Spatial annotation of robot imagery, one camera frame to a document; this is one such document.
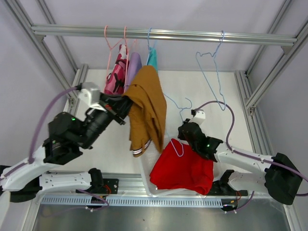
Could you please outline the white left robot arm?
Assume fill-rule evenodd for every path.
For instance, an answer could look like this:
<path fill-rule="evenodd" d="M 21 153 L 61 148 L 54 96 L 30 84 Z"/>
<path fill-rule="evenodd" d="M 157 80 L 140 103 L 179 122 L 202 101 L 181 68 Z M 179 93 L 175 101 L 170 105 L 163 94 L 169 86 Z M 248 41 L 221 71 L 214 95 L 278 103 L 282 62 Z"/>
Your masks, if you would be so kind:
<path fill-rule="evenodd" d="M 102 173 L 97 168 L 78 174 L 55 174 L 49 170 L 80 157 L 82 150 L 93 144 L 112 121 L 125 124 L 133 102 L 127 96 L 100 94 L 101 110 L 90 107 L 85 119 L 70 113 L 59 113 L 48 124 L 49 137 L 30 158 L 15 166 L 0 167 L 0 193 L 8 192 L 10 202 L 20 203 L 34 199 L 38 193 L 74 190 L 77 193 L 106 193 Z"/>

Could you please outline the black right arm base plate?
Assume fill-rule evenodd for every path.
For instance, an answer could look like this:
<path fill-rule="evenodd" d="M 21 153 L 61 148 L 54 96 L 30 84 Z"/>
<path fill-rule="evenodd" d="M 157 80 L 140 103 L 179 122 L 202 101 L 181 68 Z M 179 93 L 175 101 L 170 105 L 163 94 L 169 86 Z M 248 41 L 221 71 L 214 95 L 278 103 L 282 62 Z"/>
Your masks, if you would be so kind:
<path fill-rule="evenodd" d="M 219 180 L 212 183 L 211 189 L 207 193 L 208 196 L 237 196 L 239 195 L 228 184 L 220 184 Z"/>

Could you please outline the aluminium hanging rail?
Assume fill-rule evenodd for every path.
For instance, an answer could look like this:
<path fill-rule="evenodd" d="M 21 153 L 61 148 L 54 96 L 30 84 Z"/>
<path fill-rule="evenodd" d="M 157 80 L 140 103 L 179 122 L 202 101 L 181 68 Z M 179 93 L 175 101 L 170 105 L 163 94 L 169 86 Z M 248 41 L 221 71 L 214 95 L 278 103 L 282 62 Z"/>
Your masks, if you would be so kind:
<path fill-rule="evenodd" d="M 134 29 L 99 26 L 64 26 L 53 24 L 34 24 L 31 27 L 36 35 L 154 39 L 193 42 L 223 42 L 264 46 L 292 47 L 297 39 L 289 35 L 243 34 L 227 32 L 201 32 L 166 29 Z"/>

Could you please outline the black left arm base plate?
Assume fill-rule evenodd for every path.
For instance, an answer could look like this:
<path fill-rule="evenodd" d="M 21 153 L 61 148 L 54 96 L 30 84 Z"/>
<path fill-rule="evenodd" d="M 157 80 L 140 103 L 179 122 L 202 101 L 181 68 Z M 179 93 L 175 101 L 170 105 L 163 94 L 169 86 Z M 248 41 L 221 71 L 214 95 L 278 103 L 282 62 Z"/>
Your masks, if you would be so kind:
<path fill-rule="evenodd" d="M 86 192 L 92 194 L 117 194 L 119 179 L 103 179 L 102 182 L 91 183 Z"/>

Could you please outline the red trousers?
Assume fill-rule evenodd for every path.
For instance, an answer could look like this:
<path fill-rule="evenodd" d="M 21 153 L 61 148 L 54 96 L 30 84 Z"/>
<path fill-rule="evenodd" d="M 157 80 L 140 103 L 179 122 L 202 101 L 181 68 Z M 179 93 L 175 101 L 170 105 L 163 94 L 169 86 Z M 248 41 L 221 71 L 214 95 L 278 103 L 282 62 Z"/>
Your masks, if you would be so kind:
<path fill-rule="evenodd" d="M 213 168 L 213 161 L 171 139 L 150 173 L 150 182 L 159 190 L 187 189 L 206 195 L 212 188 Z"/>

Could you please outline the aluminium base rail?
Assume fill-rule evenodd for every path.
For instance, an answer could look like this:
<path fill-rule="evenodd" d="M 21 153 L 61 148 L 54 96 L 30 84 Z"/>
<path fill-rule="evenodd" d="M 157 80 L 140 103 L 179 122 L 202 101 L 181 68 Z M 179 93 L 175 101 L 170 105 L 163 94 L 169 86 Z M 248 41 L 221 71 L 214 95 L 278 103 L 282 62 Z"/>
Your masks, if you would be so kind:
<path fill-rule="evenodd" d="M 187 189 L 175 189 L 175 190 L 158 190 L 155 185 L 147 185 L 146 181 L 142 180 L 140 174 L 114 174 L 114 173 L 102 173 L 103 179 L 119 179 L 118 193 L 117 196 L 149 196 L 149 197 L 202 197 L 195 191 Z M 238 192 L 239 195 L 244 198 L 251 196 L 251 191 L 241 190 Z M 208 196 L 205 197 L 219 197 L 219 198 L 231 198 L 236 196 Z"/>

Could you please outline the aluminium frame struts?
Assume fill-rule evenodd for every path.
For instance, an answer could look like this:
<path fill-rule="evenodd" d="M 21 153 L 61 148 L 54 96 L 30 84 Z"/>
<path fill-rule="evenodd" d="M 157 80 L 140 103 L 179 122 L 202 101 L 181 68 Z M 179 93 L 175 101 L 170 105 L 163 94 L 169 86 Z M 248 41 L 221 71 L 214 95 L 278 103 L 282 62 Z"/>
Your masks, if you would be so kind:
<path fill-rule="evenodd" d="M 235 71 L 254 151 L 287 155 L 308 173 L 308 3 L 249 0 L 244 32 L 289 35 L 292 47 L 257 46 Z"/>
<path fill-rule="evenodd" d="M 43 38 L 31 29 L 31 16 L 44 18 L 43 0 L 0 2 L 0 79 L 9 95 L 5 104 L 17 101 L 27 111 L 43 110 L 78 72 L 56 38 Z"/>

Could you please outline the right aluminium frame struts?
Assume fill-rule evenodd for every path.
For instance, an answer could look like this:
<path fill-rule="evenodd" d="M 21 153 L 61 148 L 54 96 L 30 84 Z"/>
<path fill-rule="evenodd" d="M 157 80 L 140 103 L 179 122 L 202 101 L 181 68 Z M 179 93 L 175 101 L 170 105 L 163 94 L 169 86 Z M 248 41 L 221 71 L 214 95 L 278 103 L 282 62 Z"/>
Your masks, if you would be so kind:
<path fill-rule="evenodd" d="M 289 35 L 292 47 L 257 46 L 235 71 L 254 151 L 287 155 L 308 173 L 308 3 L 249 0 L 244 32 Z"/>

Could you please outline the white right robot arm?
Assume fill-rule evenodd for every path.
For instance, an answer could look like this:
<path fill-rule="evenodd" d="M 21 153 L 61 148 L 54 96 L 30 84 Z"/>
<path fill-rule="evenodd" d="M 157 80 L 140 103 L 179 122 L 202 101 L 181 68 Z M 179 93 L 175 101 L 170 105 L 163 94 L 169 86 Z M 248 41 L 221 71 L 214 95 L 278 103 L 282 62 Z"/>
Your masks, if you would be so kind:
<path fill-rule="evenodd" d="M 192 150 L 205 160 L 245 170 L 244 173 L 225 171 L 219 183 L 223 194 L 241 190 L 268 193 L 284 205 L 292 205 L 297 197 L 303 178 L 282 153 L 269 156 L 232 149 L 223 140 L 206 136 L 199 125 L 191 121 L 178 128 L 178 138 L 187 141 Z"/>

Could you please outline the left aluminium frame struts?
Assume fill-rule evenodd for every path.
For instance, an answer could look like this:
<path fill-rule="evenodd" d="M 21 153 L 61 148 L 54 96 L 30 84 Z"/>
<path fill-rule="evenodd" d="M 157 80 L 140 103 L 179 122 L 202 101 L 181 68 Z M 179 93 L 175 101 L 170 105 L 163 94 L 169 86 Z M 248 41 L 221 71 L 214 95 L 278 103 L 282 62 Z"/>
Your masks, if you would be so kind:
<path fill-rule="evenodd" d="M 31 16 L 44 18 L 43 0 L 0 2 L 0 79 L 9 95 L 5 104 L 17 101 L 27 111 L 43 110 L 78 72 L 56 38 L 43 38 L 31 29 Z"/>

